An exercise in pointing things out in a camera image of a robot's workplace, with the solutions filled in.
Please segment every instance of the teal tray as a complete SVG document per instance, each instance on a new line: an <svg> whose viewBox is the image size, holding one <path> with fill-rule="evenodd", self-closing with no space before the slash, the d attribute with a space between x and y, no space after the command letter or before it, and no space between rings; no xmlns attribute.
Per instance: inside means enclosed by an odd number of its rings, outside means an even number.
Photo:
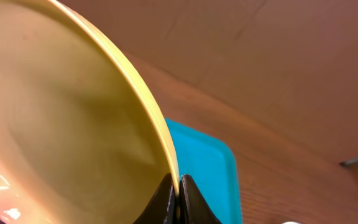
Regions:
<svg viewBox="0 0 358 224"><path fill-rule="evenodd" d="M222 224L242 223L236 161L220 140L166 119L179 173L190 174Z"/></svg>

